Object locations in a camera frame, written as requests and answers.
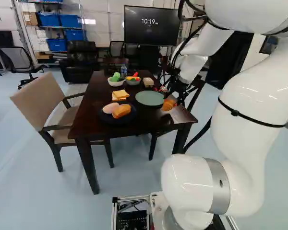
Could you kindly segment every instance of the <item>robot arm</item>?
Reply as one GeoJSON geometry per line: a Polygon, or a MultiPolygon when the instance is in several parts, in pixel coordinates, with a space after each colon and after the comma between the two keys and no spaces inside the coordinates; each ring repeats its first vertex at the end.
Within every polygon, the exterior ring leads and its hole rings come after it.
{"type": "Polygon", "coordinates": [[[206,0],[205,10],[216,25],[230,30],[207,24],[189,41],[175,63],[184,83],[192,82],[233,30],[281,39],[272,55],[232,78],[219,97],[211,133],[227,160],[178,154],[164,163],[163,193],[185,230],[204,229],[211,213],[245,217],[262,206],[264,162],[288,120],[288,2],[280,8],[276,0],[206,0]]]}

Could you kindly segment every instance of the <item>black strap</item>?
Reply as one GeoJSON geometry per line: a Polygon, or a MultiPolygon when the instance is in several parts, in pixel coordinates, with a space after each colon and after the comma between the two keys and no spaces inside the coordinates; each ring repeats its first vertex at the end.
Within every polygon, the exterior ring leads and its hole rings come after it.
{"type": "Polygon", "coordinates": [[[288,32],[288,26],[285,29],[282,29],[281,31],[278,31],[276,33],[273,34],[264,34],[265,36],[272,36],[272,35],[277,35],[277,34],[281,34],[281,33],[285,33],[288,32]]]}
{"type": "Polygon", "coordinates": [[[272,125],[272,124],[269,124],[269,123],[266,123],[266,122],[262,122],[262,121],[258,121],[254,118],[251,118],[249,116],[246,116],[246,115],[243,115],[242,113],[240,113],[238,110],[235,110],[235,109],[232,109],[230,108],[228,105],[226,105],[224,102],[221,101],[220,98],[218,98],[218,101],[220,102],[220,104],[226,108],[227,110],[229,110],[231,112],[231,115],[233,116],[240,116],[248,121],[252,121],[254,123],[257,123],[259,125],[262,125],[262,126],[267,126],[267,127],[272,127],[272,128],[282,128],[282,127],[285,127],[285,125],[272,125]]]}
{"type": "Polygon", "coordinates": [[[214,24],[210,19],[207,21],[207,23],[212,25],[213,27],[219,29],[219,30],[230,30],[230,29],[226,29],[226,28],[223,28],[223,27],[220,27],[220,26],[214,24]]]}

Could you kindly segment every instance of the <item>dark blue plate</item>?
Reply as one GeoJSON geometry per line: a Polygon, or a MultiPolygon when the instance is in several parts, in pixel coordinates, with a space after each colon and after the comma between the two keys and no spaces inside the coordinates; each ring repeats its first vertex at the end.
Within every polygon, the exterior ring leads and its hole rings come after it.
{"type": "Polygon", "coordinates": [[[106,114],[102,109],[99,111],[98,116],[100,120],[102,120],[105,123],[111,124],[111,125],[123,125],[131,122],[136,117],[136,108],[128,103],[128,102],[117,102],[119,104],[128,104],[131,106],[131,111],[129,114],[122,116],[119,119],[115,119],[112,114],[106,114]]]}

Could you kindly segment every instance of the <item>plate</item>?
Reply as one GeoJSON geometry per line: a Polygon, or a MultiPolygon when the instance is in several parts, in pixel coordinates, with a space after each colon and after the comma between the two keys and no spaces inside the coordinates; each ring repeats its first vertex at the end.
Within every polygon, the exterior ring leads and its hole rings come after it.
{"type": "Polygon", "coordinates": [[[141,91],[135,95],[135,99],[147,106],[163,105],[164,95],[155,91],[141,91]]]}
{"type": "Polygon", "coordinates": [[[115,119],[112,114],[106,114],[102,109],[99,110],[98,116],[100,120],[102,120],[105,123],[111,124],[111,125],[123,125],[131,122],[136,117],[136,109],[135,107],[127,102],[117,102],[119,104],[128,104],[131,106],[131,111],[125,116],[120,117],[119,119],[115,119]]]}

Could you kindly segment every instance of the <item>green plate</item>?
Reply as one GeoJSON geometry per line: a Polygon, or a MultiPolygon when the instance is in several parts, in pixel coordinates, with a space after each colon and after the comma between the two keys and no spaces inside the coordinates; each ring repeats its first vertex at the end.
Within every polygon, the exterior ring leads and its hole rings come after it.
{"type": "Polygon", "coordinates": [[[135,95],[135,99],[144,105],[158,106],[164,102],[164,95],[155,91],[141,91],[135,95]]]}

